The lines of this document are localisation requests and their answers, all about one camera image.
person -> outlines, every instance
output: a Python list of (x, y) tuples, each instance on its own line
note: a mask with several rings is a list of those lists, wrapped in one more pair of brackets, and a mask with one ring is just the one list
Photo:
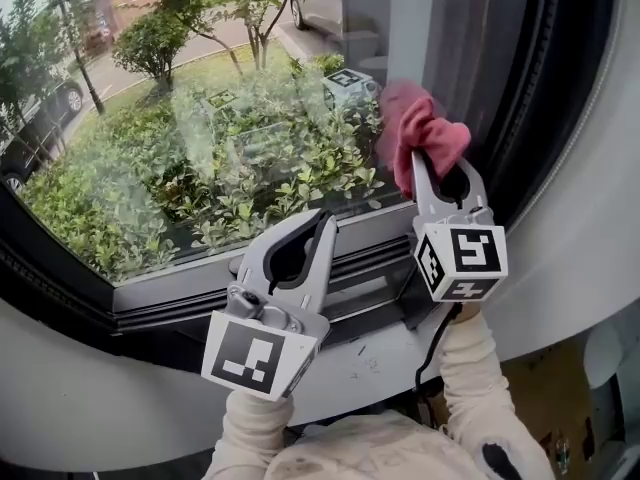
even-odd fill
[(284, 448), (291, 397), (269, 402), (236, 391), (203, 480), (553, 479), (544, 451), (515, 414), (477, 304), (465, 305), (446, 330), (439, 359), (447, 435), (387, 411), (315, 426)]

road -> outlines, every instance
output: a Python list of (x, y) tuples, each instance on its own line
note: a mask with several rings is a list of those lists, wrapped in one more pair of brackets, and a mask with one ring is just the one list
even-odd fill
[[(270, 9), (267, 12), (265, 23), (269, 23), (275, 15), (276, 9)], [(216, 25), (215, 30), (216, 35), (230, 47), (249, 42), (247, 31), (241, 20), (220, 22)], [(313, 55), (337, 51), (338, 48), (334, 42), (320, 32), (315, 30), (300, 31), (296, 29), (288, 5), (285, 7), (277, 25), (274, 27), (272, 35), (280, 40), (289, 55), (303, 60)], [(211, 39), (193, 35), (176, 56), (174, 65), (179, 65), (222, 50), (224, 50), (224, 48), (219, 43)], [(88, 67), (87, 72), (96, 92), (103, 100), (145, 78), (145, 75), (142, 73), (130, 73), (123, 68), (117, 67), (111, 55), (105, 55), (98, 59)], [(64, 132), (66, 142), (73, 136), (82, 119), (93, 108), (93, 102), (91, 101), (89, 90), (82, 75), (76, 73), (74, 78), (80, 83), (84, 90), (84, 106), (80, 113), (66, 126)]]

window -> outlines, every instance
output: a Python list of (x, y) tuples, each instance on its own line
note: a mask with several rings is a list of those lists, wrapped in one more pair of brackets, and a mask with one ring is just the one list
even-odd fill
[[(595, 8), (563, 1), (576, 16)], [(99, 302), (116, 331), (133, 330), (219, 308), (253, 237), (327, 208), (340, 222), (331, 314), (392, 303), (407, 287), (416, 209), (381, 155), (380, 94), (412, 80), (469, 126), (488, 183), (517, 170), (509, 134), (525, 135), (516, 110), (529, 108), (534, 61), (569, 73), (569, 50), (545, 57), (559, 39), (544, 42), (540, 23), (570, 21), (557, 4), (0, 0), (7, 244), (64, 293)], [(598, 41), (583, 31), (594, 59), (603, 30)]]

black cable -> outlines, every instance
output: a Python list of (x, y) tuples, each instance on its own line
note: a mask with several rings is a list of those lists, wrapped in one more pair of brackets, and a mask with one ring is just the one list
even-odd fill
[(414, 379), (415, 391), (419, 396), (421, 396), (422, 401), (427, 406), (427, 410), (429, 411), (429, 418), (431, 419), (430, 423), (432, 426), (435, 424), (435, 415), (433, 413), (433, 408), (431, 407), (431, 403), (429, 402), (429, 400), (427, 400), (427, 397), (421, 395), (420, 393), (420, 385), (422, 384), (421, 382), (422, 372), (424, 372), (431, 364), (431, 361), (433, 360), (433, 356), (436, 353), (436, 348), (438, 347), (438, 343), (440, 343), (440, 339), (442, 338), (442, 335), (444, 334), (445, 329), (453, 320), (455, 320), (455, 318), (460, 314), (461, 311), (462, 311), (462, 303), (456, 302), (453, 305), (453, 307), (449, 310), (447, 315), (444, 317), (444, 320), (442, 320), (442, 323), (436, 330), (436, 333), (434, 334), (433, 339), (431, 340), (431, 344), (429, 345), (429, 350), (427, 351), (427, 357), (425, 357), (424, 363), (422, 363), (422, 366), (420, 366), (420, 368), (416, 370), (416, 376)]

grass lawn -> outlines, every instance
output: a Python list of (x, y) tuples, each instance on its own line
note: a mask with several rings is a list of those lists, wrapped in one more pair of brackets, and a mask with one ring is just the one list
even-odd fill
[[(241, 69), (245, 73), (255, 70), (253, 56), (249, 45), (234, 48)], [(289, 56), (277, 40), (269, 43), (267, 50), (267, 65), (273, 66), (285, 64)], [(199, 86), (209, 86), (213, 92), (223, 90), (230, 82), (236, 81), (238, 72), (233, 66), (233, 62), (227, 52), (213, 53), (202, 59), (183, 64), (174, 71), (174, 89), (179, 87), (198, 84)], [(112, 96), (104, 102), (106, 116), (117, 113), (122, 108), (131, 108), (141, 104), (144, 99), (153, 91), (156, 83), (153, 80), (144, 80), (129, 89)], [(73, 134), (72, 141), (76, 141), (91, 130), (98, 123), (99, 115), (95, 109), (91, 110)]]

